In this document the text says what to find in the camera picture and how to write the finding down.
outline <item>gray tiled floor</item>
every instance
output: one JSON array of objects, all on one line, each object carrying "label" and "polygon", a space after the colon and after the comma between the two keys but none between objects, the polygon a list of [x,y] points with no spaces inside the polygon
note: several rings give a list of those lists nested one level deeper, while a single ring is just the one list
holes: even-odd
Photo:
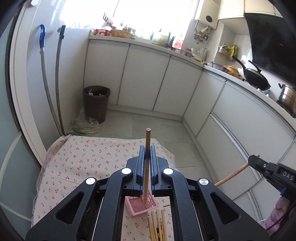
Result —
[{"label": "gray tiled floor", "polygon": [[100,131],[94,136],[122,139],[145,138],[146,128],[151,128],[151,137],[175,155],[175,166],[185,177],[205,177],[212,181],[199,151],[181,121],[108,110],[106,120],[100,127]]}]

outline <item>metal bolt head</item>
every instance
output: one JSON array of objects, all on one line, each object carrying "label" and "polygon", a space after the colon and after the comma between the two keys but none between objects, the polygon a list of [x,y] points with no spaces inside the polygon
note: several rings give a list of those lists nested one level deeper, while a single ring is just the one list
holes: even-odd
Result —
[{"label": "metal bolt head", "polygon": [[206,185],[209,184],[209,181],[208,181],[207,179],[205,179],[205,178],[201,178],[201,179],[199,180],[199,183],[200,183],[201,185],[206,186]]},{"label": "metal bolt head", "polygon": [[96,180],[93,177],[90,177],[85,182],[88,185],[92,185],[92,184],[94,184],[96,182]]},{"label": "metal bolt head", "polygon": [[173,170],[171,168],[165,168],[163,169],[163,173],[166,175],[171,175],[173,173]]},{"label": "metal bolt head", "polygon": [[123,174],[130,174],[130,173],[131,173],[131,169],[128,168],[128,167],[126,167],[126,168],[123,168],[123,169],[121,170],[121,172],[122,172]]}]

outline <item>window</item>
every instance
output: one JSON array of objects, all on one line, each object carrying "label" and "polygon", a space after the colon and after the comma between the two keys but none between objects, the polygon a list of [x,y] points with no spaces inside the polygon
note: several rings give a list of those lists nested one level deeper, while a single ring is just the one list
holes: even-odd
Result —
[{"label": "window", "polygon": [[96,29],[104,25],[103,15],[120,28],[128,25],[136,35],[149,38],[161,28],[173,36],[185,36],[191,18],[191,7],[197,0],[80,0],[66,1],[60,19],[69,28]]}]

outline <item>water heater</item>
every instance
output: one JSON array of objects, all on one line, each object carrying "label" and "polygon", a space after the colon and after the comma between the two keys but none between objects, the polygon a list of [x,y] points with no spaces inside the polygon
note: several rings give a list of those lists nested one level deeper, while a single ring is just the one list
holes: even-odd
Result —
[{"label": "water heater", "polygon": [[195,20],[216,29],[221,0],[200,0]]}]

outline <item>plastic bag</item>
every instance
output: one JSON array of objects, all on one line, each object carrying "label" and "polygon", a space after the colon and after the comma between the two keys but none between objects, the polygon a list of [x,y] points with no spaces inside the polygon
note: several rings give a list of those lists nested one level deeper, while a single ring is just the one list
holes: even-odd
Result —
[{"label": "plastic bag", "polygon": [[99,122],[90,116],[86,116],[84,108],[82,108],[73,122],[72,129],[79,134],[93,135],[99,131]]}]

